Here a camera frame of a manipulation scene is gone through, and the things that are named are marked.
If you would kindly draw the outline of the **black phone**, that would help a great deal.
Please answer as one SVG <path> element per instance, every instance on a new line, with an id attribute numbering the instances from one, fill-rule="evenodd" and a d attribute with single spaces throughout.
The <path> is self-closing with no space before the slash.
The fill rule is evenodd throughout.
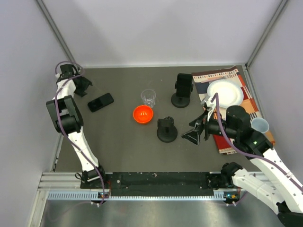
<path id="1" fill-rule="evenodd" d="M 193 77 L 191 74 L 179 73 L 175 84 L 177 97 L 190 98 L 193 90 Z"/>
<path id="2" fill-rule="evenodd" d="M 93 113 L 114 102 L 110 93 L 106 93 L 88 102 L 88 108 Z"/>

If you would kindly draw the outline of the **black phone stand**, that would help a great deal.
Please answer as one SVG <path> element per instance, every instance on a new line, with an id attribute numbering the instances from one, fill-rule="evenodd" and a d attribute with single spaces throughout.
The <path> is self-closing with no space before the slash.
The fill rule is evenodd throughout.
<path id="1" fill-rule="evenodd" d="M 193 82 L 191 80 L 177 81 L 175 89 L 176 92 L 171 97 L 171 103 L 177 108 L 187 107 L 193 91 Z"/>
<path id="2" fill-rule="evenodd" d="M 178 136 L 178 130 L 174 125 L 174 119 L 170 116 L 157 120 L 157 137 L 164 143 L 173 142 Z"/>

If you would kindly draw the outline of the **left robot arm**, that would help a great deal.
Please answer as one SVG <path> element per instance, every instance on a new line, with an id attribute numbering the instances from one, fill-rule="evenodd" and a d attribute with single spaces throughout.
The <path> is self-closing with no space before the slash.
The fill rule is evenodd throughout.
<path id="1" fill-rule="evenodd" d="M 72 61 L 62 61 L 55 66 L 57 90 L 54 98 L 46 102 L 46 108 L 56 131 L 71 144 L 82 167 L 81 180 L 103 187 L 107 175 L 93 154 L 84 135 L 84 121 L 74 96 L 85 96 L 92 82 L 84 77 L 84 68 Z"/>

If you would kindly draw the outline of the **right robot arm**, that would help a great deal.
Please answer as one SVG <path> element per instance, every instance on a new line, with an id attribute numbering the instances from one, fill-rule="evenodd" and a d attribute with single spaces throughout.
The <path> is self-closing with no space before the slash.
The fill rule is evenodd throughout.
<path id="1" fill-rule="evenodd" d="M 267 137 L 253 129 L 250 115 L 239 105 L 227 108 L 224 120 L 215 119 L 206 108 L 201 116 L 189 125 L 192 129 L 182 138 L 198 145 L 201 134 L 205 140 L 210 135 L 223 136 L 231 142 L 234 150 L 244 156 L 269 179 L 270 185 L 250 175 L 235 162 L 221 169 L 221 182 L 226 187 L 240 187 L 266 204 L 278 216 L 285 227 L 303 225 L 303 185 L 292 175 L 278 156 Z"/>

